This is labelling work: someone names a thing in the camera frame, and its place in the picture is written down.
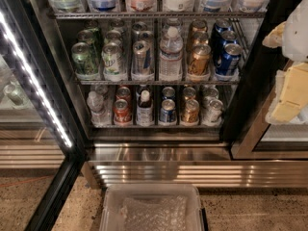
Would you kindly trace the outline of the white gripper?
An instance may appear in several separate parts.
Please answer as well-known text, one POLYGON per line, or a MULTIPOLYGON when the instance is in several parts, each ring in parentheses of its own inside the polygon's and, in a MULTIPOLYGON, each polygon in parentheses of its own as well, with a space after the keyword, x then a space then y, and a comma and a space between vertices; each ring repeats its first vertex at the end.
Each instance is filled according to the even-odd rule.
MULTIPOLYGON (((308 61, 308 0, 301 0, 286 22, 277 25, 265 36, 262 44, 268 48, 282 46, 285 57, 294 62, 308 61)), ((296 64, 284 74, 278 104, 271 116, 289 122, 308 104, 308 64, 296 64)))

